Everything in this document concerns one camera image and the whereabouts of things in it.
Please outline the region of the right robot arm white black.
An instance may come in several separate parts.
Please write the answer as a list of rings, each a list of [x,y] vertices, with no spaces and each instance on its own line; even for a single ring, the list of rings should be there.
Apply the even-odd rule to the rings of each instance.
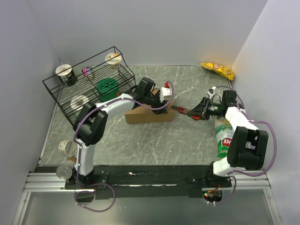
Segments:
[[[259,177],[264,164],[269,135],[259,130],[238,108],[237,93],[224,90],[221,102],[214,103],[211,98],[203,97],[201,102],[186,115],[194,120],[208,120],[212,116],[225,117],[234,130],[227,156],[212,162],[203,178],[208,187],[229,180],[228,175],[240,173],[249,177]]]

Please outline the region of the red black utility knife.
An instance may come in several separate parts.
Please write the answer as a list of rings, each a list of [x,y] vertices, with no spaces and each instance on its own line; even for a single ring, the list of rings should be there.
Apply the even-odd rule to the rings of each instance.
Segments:
[[[180,114],[184,114],[184,115],[187,115],[190,112],[189,109],[181,107],[181,106],[172,105],[171,108],[174,109],[174,110],[176,110]]]

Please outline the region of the yellow lays chips bag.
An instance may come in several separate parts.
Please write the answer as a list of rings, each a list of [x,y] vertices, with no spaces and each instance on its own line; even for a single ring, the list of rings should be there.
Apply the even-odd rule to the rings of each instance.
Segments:
[[[234,80],[234,72],[229,67],[225,67],[219,64],[209,63],[209,62],[201,62],[200,65],[204,69],[214,71],[215,73],[222,76],[223,78],[226,78],[230,81]]]

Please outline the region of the orange labelled tin can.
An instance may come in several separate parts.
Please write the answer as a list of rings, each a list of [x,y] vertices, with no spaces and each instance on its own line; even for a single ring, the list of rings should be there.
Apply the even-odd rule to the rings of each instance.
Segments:
[[[77,158],[71,157],[67,160],[64,160],[61,165],[56,169],[56,175],[62,180],[68,180],[72,177],[73,169],[77,162]]]

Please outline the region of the green lidded jar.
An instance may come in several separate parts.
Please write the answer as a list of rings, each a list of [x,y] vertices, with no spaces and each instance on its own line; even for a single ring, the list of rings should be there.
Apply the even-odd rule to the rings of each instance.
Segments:
[[[96,87],[101,102],[112,100],[120,95],[119,83],[112,78],[105,78],[98,81]]]

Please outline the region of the dark labelled yogurt cup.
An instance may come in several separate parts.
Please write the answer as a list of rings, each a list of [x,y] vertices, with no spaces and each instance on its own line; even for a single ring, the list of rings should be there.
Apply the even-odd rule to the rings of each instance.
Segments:
[[[66,86],[72,86],[77,82],[77,77],[69,64],[63,64],[57,67],[55,73]]]

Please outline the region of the white chobani yogurt cup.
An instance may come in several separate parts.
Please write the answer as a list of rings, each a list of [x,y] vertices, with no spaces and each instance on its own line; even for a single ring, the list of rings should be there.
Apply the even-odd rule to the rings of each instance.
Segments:
[[[59,143],[58,149],[66,157],[71,158],[77,153],[77,144],[72,140],[64,140]]]

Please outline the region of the green cassava chips bag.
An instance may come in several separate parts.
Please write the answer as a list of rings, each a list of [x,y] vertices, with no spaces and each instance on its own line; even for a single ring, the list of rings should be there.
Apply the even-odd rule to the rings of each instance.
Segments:
[[[234,135],[234,129],[226,118],[215,117],[215,134],[217,139],[217,156],[224,158],[227,156]]]

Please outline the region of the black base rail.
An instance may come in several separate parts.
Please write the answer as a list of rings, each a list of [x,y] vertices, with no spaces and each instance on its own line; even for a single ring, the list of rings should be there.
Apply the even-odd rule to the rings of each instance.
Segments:
[[[102,165],[87,178],[74,174],[64,189],[96,200],[129,197],[201,198],[204,188],[230,188],[229,178],[213,174],[210,165]]]

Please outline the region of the brown cardboard express box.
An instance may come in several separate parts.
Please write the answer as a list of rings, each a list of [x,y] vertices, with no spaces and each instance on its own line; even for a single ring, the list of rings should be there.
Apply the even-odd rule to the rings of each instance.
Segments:
[[[127,124],[136,124],[136,123],[152,123],[152,122],[169,122],[173,121],[175,118],[175,111],[171,108],[173,105],[173,101],[169,103],[166,107],[167,114],[154,114],[151,109],[147,109],[146,107],[151,107],[151,97],[160,97],[160,90],[154,89],[143,97],[137,97],[139,104],[134,105],[134,108],[129,111],[125,111],[125,119]]]

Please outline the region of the yogurt cup peach label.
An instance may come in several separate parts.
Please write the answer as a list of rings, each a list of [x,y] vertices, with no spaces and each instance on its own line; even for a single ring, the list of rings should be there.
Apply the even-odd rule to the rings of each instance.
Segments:
[[[122,56],[118,53],[109,53],[106,55],[105,61],[110,69],[118,69],[122,61]]]

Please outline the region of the small purple yogurt cup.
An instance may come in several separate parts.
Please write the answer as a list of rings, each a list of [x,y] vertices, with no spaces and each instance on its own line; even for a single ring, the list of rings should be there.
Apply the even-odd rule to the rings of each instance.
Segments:
[[[92,79],[93,78],[92,67],[84,67],[84,68],[82,68],[82,74],[83,74],[84,77]]]

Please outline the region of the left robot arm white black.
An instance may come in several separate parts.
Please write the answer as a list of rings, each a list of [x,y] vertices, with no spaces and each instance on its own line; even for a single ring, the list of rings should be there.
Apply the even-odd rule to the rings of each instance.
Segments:
[[[97,104],[87,102],[83,105],[73,124],[74,142],[78,145],[76,183],[81,188],[93,185],[95,146],[104,135],[108,119],[139,106],[153,113],[166,113],[174,94],[173,84],[168,82],[168,85],[167,88],[155,90],[153,80],[144,77],[138,85],[116,98]]]

